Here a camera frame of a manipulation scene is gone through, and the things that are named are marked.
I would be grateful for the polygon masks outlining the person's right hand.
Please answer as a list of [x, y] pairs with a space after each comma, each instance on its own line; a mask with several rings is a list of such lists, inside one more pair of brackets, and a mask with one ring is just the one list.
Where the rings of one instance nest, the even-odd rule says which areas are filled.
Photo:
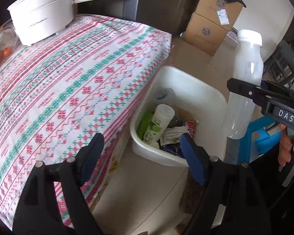
[[291, 142], [290, 137], [286, 133], [286, 126], [283, 124], [279, 125], [279, 128], [282, 131], [282, 135], [279, 143], [279, 156], [278, 162], [284, 167], [286, 163], [289, 163], [291, 160], [291, 148], [293, 147], [294, 151], [294, 143]]

